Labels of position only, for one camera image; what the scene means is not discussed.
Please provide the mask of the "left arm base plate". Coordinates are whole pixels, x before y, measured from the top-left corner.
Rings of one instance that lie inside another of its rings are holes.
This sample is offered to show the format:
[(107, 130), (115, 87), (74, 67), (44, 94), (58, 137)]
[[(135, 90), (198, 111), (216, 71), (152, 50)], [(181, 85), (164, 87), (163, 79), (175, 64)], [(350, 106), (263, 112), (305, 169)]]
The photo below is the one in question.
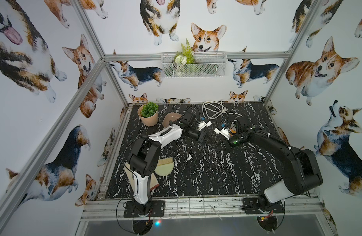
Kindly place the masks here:
[(163, 217), (165, 210), (165, 201), (148, 201), (142, 205), (136, 201), (128, 201), (125, 203), (124, 218), (138, 217)]

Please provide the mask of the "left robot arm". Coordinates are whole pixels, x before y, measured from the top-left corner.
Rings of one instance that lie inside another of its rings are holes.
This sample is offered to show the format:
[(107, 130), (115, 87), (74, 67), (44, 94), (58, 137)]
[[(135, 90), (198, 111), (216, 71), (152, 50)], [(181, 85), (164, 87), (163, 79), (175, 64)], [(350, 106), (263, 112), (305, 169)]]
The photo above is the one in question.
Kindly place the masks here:
[(211, 124), (208, 119), (199, 122), (190, 111), (184, 111), (182, 115), (169, 113), (163, 120), (163, 130), (135, 141), (127, 162), (134, 177), (133, 198), (136, 203), (145, 205), (151, 199), (151, 175), (157, 167), (161, 150), (183, 135), (199, 143), (207, 143), (209, 137), (204, 129)]

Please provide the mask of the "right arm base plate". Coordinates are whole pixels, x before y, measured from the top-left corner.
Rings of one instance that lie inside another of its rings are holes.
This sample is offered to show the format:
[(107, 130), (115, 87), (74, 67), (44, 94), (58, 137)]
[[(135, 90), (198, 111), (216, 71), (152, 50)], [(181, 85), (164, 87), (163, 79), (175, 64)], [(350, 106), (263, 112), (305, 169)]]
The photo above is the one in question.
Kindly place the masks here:
[(246, 214), (269, 214), (273, 213), (284, 213), (285, 208), (281, 201), (276, 203), (268, 202), (264, 197), (258, 198), (243, 198), (242, 210)]

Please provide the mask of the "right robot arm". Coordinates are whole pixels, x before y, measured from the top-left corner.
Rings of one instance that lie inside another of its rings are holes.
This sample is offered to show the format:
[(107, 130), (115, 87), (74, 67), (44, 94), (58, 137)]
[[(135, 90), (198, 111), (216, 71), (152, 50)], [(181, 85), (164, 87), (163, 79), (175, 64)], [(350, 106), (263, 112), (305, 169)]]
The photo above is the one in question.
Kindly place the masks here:
[(323, 184), (316, 156), (309, 149), (288, 145), (259, 126), (238, 127), (237, 133), (220, 141), (222, 151), (232, 151), (244, 144), (257, 145), (278, 159), (284, 167), (281, 181), (260, 191), (258, 197), (245, 203), (243, 210), (258, 209), (263, 212), (273, 210), (273, 206), (293, 196), (309, 193)]

